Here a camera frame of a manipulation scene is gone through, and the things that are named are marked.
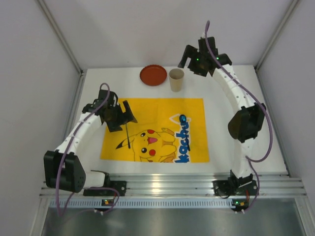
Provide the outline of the blue metal fork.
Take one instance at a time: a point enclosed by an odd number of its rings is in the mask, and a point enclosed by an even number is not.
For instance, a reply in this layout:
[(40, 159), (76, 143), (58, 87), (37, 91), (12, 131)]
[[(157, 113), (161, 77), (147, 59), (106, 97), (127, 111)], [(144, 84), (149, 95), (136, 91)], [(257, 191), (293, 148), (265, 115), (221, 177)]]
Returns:
[(128, 148), (131, 149), (131, 145), (130, 145), (130, 139), (129, 139), (129, 134), (128, 134), (128, 128), (127, 128), (127, 124), (125, 125), (126, 127), (126, 136), (127, 136), (127, 145)]

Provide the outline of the yellow Pikachu cloth placemat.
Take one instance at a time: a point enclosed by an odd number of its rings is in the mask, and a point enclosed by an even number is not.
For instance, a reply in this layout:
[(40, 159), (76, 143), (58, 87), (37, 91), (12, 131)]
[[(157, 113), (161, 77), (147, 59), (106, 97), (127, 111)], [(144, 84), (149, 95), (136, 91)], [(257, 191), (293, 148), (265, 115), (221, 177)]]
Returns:
[[(102, 160), (146, 163), (207, 163), (210, 161), (204, 103), (201, 98), (127, 98), (138, 123), (127, 124), (122, 131), (105, 130)], [(190, 151), (179, 116), (185, 125)]]

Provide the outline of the blue metal spoon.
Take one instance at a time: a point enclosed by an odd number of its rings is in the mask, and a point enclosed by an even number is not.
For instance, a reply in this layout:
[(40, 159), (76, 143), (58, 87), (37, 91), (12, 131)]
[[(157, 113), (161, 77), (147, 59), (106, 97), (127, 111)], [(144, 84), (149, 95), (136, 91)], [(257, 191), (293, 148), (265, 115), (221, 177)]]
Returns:
[(184, 115), (184, 114), (181, 114), (179, 116), (179, 121), (180, 121), (180, 124), (182, 126), (182, 129), (184, 130), (184, 133), (185, 133), (185, 138), (186, 138), (186, 143), (187, 143), (187, 147), (188, 147), (188, 151), (190, 151), (190, 146), (189, 146), (189, 138), (188, 138), (188, 134), (187, 134), (187, 130), (186, 130), (186, 123), (187, 123), (187, 117)]

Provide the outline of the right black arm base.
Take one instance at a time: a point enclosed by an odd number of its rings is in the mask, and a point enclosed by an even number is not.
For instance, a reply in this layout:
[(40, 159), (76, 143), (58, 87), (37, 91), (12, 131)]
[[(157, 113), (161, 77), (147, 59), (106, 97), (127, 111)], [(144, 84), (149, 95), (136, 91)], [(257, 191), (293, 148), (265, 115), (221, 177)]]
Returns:
[(213, 188), (215, 196), (220, 197), (246, 196), (247, 193), (249, 193), (250, 196), (254, 196), (258, 191), (255, 180), (245, 185), (238, 185), (228, 180), (215, 180), (213, 181)]

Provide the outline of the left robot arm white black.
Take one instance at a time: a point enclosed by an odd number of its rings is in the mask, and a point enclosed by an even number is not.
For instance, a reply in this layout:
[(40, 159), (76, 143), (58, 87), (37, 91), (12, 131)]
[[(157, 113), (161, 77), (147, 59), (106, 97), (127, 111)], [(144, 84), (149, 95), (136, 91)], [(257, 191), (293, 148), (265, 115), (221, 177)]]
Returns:
[(106, 124), (110, 132), (122, 125), (137, 122), (129, 103), (118, 103), (113, 91), (100, 89), (97, 99), (82, 110), (78, 122), (65, 140), (43, 157), (47, 187), (78, 193), (90, 187), (104, 187), (107, 173), (93, 171), (83, 156), (94, 133)]

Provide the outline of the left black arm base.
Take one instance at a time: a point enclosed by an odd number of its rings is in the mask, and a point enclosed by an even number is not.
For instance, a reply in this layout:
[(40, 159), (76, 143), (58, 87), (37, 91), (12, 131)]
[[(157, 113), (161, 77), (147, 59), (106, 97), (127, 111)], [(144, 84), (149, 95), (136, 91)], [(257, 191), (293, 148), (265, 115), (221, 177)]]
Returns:
[[(110, 183), (106, 186), (106, 188), (115, 189), (120, 196), (125, 196), (126, 189), (127, 189), (127, 182), (121, 181), (121, 180), (112, 180)], [(107, 197), (107, 196), (117, 196), (118, 194), (113, 190), (92, 190), (92, 189), (86, 189), (83, 192), (84, 196), (89, 197)]]

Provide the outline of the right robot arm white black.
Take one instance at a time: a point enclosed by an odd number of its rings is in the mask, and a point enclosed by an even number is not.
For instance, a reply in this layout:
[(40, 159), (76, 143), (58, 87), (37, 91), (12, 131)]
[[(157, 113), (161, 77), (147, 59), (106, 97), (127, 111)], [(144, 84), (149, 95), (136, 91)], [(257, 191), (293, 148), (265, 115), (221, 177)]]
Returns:
[(252, 183), (253, 174), (248, 158), (254, 142), (262, 129), (265, 114), (264, 104), (258, 103), (241, 88), (232, 61), (227, 54), (219, 54), (213, 37), (201, 38), (199, 47), (187, 45), (178, 64), (179, 68), (188, 67), (199, 76), (210, 74), (221, 86), (232, 107), (234, 116), (228, 123), (228, 132), (235, 140), (234, 162), (228, 178), (233, 190)]

